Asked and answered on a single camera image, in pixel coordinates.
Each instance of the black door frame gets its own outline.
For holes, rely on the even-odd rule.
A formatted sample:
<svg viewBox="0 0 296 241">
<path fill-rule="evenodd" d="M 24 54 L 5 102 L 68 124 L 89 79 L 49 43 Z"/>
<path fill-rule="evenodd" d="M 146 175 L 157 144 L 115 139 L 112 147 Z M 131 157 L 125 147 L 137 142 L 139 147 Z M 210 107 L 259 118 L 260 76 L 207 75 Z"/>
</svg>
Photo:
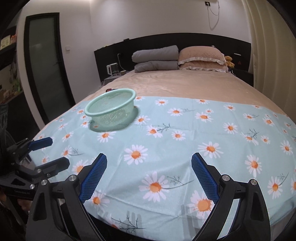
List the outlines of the black door frame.
<svg viewBox="0 0 296 241">
<path fill-rule="evenodd" d="M 34 98 L 34 101 L 36 103 L 37 109 L 41 115 L 41 118 L 46 125 L 49 123 L 48 116 L 43 108 L 41 99 L 39 97 L 37 87 L 35 84 L 34 76 L 33 76 L 33 70 L 31 66 L 31 58 L 30 58 L 30 49 L 29 49 L 29 30 L 30 30 L 30 21 L 40 18 L 54 18 L 54 38 L 56 43 L 56 51 L 57 51 L 57 58 L 58 58 L 58 64 L 61 71 L 61 76 L 63 80 L 63 84 L 66 90 L 67 97 L 70 101 L 70 104 L 72 106 L 75 105 L 75 100 L 70 88 L 69 80 L 66 73 L 66 68 L 64 65 L 64 59 L 62 54 L 62 46 L 61 46 L 61 39 L 60 39 L 60 31 L 59 31 L 59 12 L 52 12 L 52 13 L 41 13 L 41 14 L 35 14 L 31 16 L 26 17 L 25 21 L 25 29 L 24 29 L 24 57 L 25 57 L 25 67 L 27 71 L 28 81 L 30 85 L 30 89 Z"/>
</svg>

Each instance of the gray folded blanket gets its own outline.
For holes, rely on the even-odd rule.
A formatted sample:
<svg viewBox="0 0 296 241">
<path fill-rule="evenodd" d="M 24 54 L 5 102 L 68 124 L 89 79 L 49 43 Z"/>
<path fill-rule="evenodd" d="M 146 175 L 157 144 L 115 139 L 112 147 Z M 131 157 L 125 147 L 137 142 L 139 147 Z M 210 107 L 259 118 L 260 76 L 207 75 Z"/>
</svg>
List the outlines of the gray folded blanket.
<svg viewBox="0 0 296 241">
<path fill-rule="evenodd" d="M 138 63 L 135 66 L 135 73 L 153 70 L 177 70 L 178 61 L 148 61 L 145 63 Z"/>
<path fill-rule="evenodd" d="M 135 63 L 143 63 L 152 60 L 169 61 L 178 60 L 179 50 L 176 45 L 161 48 L 161 49 L 149 49 L 139 50 L 134 52 L 132 60 Z"/>
</svg>

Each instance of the basket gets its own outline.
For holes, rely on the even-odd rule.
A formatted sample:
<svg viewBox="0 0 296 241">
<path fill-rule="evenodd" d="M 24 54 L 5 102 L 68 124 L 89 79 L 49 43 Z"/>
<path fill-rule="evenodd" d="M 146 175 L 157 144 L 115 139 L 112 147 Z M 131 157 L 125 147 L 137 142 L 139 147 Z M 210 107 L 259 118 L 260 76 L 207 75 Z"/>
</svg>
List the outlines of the basket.
<svg viewBox="0 0 296 241">
<path fill-rule="evenodd" d="M 84 112 L 100 127 L 114 127 L 132 113 L 135 97 L 136 92 L 132 89 L 112 90 L 90 101 Z"/>
</svg>

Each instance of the door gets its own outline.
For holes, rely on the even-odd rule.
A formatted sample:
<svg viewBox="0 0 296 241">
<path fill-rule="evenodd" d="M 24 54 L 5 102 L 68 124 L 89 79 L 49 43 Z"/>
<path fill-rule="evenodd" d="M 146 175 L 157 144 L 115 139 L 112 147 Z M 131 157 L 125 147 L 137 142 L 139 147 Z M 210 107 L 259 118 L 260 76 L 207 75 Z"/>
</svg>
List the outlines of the door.
<svg viewBox="0 0 296 241">
<path fill-rule="evenodd" d="M 59 36 L 59 13 L 26 17 L 25 66 L 31 92 L 45 124 L 75 105 Z"/>
</svg>

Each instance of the glass panel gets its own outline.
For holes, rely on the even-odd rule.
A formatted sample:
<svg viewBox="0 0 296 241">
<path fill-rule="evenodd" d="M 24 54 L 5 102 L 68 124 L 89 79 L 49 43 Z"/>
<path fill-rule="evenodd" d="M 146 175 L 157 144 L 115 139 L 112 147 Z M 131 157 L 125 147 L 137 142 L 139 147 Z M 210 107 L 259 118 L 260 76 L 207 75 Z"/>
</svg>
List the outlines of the glass panel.
<svg viewBox="0 0 296 241">
<path fill-rule="evenodd" d="M 60 72 L 54 31 L 53 17 L 30 21 L 29 48 L 33 77 L 49 121 L 72 107 Z"/>
</svg>

